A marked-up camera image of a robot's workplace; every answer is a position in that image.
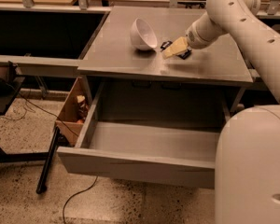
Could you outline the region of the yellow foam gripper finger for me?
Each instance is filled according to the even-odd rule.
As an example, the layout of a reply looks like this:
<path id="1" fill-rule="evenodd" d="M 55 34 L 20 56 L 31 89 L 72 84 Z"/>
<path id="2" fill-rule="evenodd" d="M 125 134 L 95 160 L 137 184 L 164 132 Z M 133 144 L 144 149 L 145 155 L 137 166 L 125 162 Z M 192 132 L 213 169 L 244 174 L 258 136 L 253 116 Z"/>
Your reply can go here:
<path id="1" fill-rule="evenodd" d="M 184 36 L 180 36 L 162 52 L 162 57 L 168 59 L 176 55 L 184 55 L 189 51 L 189 44 Z"/>

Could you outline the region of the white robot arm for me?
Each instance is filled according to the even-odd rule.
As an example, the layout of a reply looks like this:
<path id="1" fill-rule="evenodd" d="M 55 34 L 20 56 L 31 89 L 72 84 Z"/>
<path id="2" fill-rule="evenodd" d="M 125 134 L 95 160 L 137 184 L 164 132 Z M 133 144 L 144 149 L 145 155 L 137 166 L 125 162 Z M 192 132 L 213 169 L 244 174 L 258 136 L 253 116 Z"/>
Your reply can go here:
<path id="1" fill-rule="evenodd" d="M 204 49 L 229 34 L 276 100 L 234 115 L 217 144 L 216 224 L 280 224 L 280 34 L 260 21 L 259 0 L 206 0 L 186 31 Z"/>

